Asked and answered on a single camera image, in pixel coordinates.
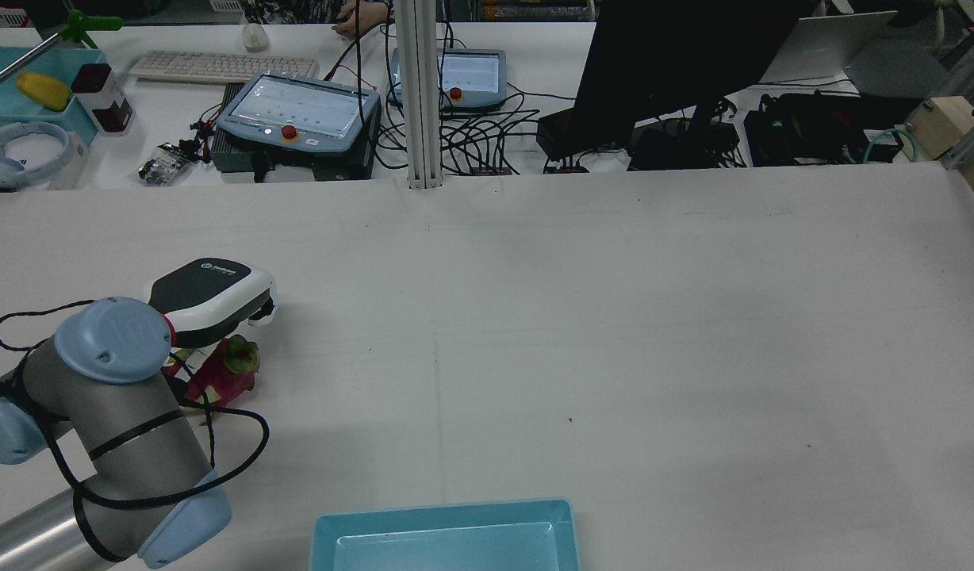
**headphones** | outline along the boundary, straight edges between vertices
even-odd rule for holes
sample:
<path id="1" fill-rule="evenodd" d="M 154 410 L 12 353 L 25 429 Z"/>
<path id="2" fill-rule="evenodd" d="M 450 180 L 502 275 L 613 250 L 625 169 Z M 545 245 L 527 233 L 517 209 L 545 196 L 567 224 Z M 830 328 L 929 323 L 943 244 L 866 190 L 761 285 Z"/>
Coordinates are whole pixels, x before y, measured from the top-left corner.
<path id="1" fill-rule="evenodd" d="M 18 160 L 4 156 L 4 147 L 13 140 L 19 140 L 27 135 L 40 133 L 49 135 L 60 143 L 60 152 L 55 158 L 42 163 L 38 167 L 26 169 Z M 44 121 L 31 123 L 9 123 L 0 127 L 0 189 L 15 190 L 34 182 L 47 178 L 67 165 L 75 156 L 75 146 L 71 142 L 71 135 L 62 127 Z"/>

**plastic tray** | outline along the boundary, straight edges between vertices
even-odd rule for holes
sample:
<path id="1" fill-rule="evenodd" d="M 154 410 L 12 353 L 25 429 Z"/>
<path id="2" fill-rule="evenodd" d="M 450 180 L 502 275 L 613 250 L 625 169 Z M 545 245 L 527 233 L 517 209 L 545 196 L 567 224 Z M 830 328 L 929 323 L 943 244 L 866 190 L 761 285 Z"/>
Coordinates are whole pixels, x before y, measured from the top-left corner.
<path id="1" fill-rule="evenodd" d="M 564 498 L 325 514 L 310 571 L 578 571 Z"/>
<path id="2" fill-rule="evenodd" d="M 0 47 L 0 71 L 25 55 L 29 48 Z M 103 62 L 102 50 L 83 48 L 51 48 L 29 62 L 23 69 L 51 75 L 71 86 L 78 69 L 87 63 Z M 77 98 L 71 97 L 63 111 L 52 111 L 37 104 L 15 88 L 16 75 L 0 84 L 0 126 L 15 122 L 46 121 L 55 123 L 67 131 L 75 131 L 85 144 L 92 144 L 96 126 Z"/>

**desk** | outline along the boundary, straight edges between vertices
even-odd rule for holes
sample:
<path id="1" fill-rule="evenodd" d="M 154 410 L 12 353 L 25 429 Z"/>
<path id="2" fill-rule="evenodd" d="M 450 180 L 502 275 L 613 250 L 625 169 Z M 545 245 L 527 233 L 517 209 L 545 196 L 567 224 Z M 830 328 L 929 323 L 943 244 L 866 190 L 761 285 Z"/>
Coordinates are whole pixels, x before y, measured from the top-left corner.
<path id="1" fill-rule="evenodd" d="M 508 52 L 508 79 L 521 90 L 532 93 L 560 94 L 574 97 L 578 88 L 582 65 L 589 51 L 593 24 L 588 22 L 490 22 L 455 23 L 455 33 L 471 48 L 502 48 Z M 313 57 L 320 61 L 317 76 L 328 72 L 347 42 L 330 30 L 328 25 L 268 25 L 270 46 L 263 53 L 292 57 Z M 102 48 L 107 62 L 122 71 L 132 62 L 153 48 L 179 48 L 213 52 L 247 53 L 240 43 L 239 25 L 208 26 L 129 26 L 117 32 L 95 33 L 95 42 Z M 36 44 L 38 36 L 31 29 L 0 29 L 0 44 Z M 389 41 L 389 50 L 395 48 L 395 40 Z M 385 42 L 383 36 L 370 33 L 362 42 L 364 79 L 383 90 L 386 83 Z M 352 54 L 344 62 L 355 67 Z M 339 69 L 336 80 L 353 83 L 355 79 L 344 69 Z M 125 137 L 97 137 L 91 146 L 91 156 L 85 173 L 79 180 L 80 188 L 116 188 L 139 185 L 135 172 L 149 158 L 155 145 L 176 142 L 193 136 L 190 123 L 199 113 L 222 100 L 222 86 L 202 86 L 189 83 L 165 83 L 135 80 L 128 77 L 125 93 L 136 112 L 136 122 Z M 740 128 L 746 109 L 758 108 L 763 93 L 782 93 L 782 88 L 752 88 L 735 94 L 741 110 L 734 119 Z M 541 109 L 547 115 L 569 107 L 570 102 L 553 98 L 528 97 L 526 107 Z M 393 118 L 401 123 L 399 112 L 392 109 Z M 535 131 L 534 125 L 524 126 Z M 741 142 L 747 152 L 747 141 Z M 382 152 L 389 163 L 404 163 L 404 153 Z M 506 155 L 516 169 L 524 174 L 541 172 L 545 156 L 531 136 L 510 137 Z M 606 155 L 603 159 L 589 156 L 584 164 L 593 172 L 625 170 L 628 156 Z M 312 175 L 302 167 L 281 167 L 270 173 L 267 180 L 304 181 Z M 383 169 L 375 163 L 375 178 L 406 177 L 406 171 Z M 250 174 L 222 174 L 215 167 L 197 165 L 180 178 L 180 186 L 218 184 L 219 182 L 251 182 Z"/>
<path id="2" fill-rule="evenodd" d="M 278 283 L 238 401 L 273 436 L 169 570 L 303 571 L 325 512 L 553 495 L 584 571 L 974 570 L 974 194 L 937 163 L 0 195 L 0 315 L 202 255 Z M 217 433 L 222 470 L 258 436 Z M 63 487 L 0 466 L 0 523 Z"/>

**person's hand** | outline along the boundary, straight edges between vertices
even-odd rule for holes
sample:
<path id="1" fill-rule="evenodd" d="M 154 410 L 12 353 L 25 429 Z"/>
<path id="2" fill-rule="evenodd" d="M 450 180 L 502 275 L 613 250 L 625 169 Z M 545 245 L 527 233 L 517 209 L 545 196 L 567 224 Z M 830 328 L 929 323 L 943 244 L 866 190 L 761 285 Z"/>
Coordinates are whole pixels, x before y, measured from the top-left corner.
<path id="1" fill-rule="evenodd" d="M 347 0 L 343 9 L 339 11 L 338 19 L 346 21 L 332 26 L 332 30 L 342 37 L 356 37 L 357 35 L 357 0 Z M 367 32 L 389 18 L 389 7 L 384 2 L 364 2 L 360 8 L 360 33 Z"/>

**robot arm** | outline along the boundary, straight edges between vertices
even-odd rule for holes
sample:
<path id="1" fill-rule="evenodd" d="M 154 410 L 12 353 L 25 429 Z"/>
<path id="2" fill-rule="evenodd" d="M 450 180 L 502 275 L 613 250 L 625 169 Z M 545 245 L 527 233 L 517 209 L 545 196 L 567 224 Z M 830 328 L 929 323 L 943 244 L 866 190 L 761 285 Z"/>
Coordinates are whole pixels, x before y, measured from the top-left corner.
<path id="1" fill-rule="evenodd" d="M 74 429 L 96 474 L 0 526 L 0 571 L 95 571 L 135 554 L 156 569 L 222 531 L 226 494 L 209 488 L 217 474 L 160 367 L 180 334 L 204 347 L 241 320 L 270 318 L 273 285 L 263 270 L 196 260 L 154 282 L 149 304 L 85 307 L 2 377 L 0 463 L 25 462 Z"/>

